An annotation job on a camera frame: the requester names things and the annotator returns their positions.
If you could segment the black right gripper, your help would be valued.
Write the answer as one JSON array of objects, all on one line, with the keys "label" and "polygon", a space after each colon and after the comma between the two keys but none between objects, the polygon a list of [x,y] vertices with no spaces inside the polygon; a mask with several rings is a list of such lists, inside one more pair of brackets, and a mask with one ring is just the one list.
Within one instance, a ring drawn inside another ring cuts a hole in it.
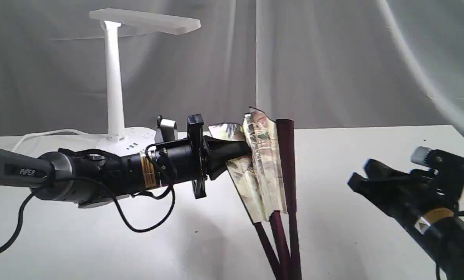
[{"label": "black right gripper", "polygon": [[348,186],[387,216],[395,218],[407,231],[412,228],[420,234],[435,231],[434,223],[452,217],[458,210],[458,202],[417,175],[394,170],[372,158],[364,165],[364,171],[367,178],[354,172]]}]

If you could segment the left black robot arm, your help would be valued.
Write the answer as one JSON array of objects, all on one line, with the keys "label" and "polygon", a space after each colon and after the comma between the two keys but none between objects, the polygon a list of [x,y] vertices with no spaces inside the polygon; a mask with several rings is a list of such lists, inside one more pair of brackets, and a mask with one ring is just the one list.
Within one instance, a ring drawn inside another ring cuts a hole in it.
[{"label": "left black robot arm", "polygon": [[76,203],[91,208],[126,197],[191,181],[196,199],[206,196],[205,181],[227,169],[226,163],[250,156],[244,140],[220,140],[203,134],[200,114],[187,118],[187,136],[158,142],[135,154],[118,156],[99,149],[58,149],[38,158],[0,149],[0,186],[44,190],[45,201]]}]

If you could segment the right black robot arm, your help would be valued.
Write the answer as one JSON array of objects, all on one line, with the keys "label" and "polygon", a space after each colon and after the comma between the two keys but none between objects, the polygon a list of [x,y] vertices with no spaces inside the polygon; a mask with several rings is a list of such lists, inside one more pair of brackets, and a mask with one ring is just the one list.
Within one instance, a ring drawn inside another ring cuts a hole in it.
[{"label": "right black robot arm", "polygon": [[404,173],[369,159],[367,177],[353,173],[348,186],[393,218],[435,262],[436,278],[464,280],[464,211],[459,210],[463,190],[464,158],[429,163],[429,170]]}]

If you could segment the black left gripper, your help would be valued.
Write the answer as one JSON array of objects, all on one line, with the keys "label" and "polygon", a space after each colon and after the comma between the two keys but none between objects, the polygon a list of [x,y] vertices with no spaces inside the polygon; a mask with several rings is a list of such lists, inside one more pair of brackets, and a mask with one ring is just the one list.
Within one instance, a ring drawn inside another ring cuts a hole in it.
[{"label": "black left gripper", "polygon": [[216,180],[227,171],[227,161],[251,154],[250,146],[245,141],[205,138],[203,126],[204,120],[200,114],[190,115],[185,138],[155,143],[146,148],[147,190],[191,182],[194,197],[204,198],[207,176]]}]

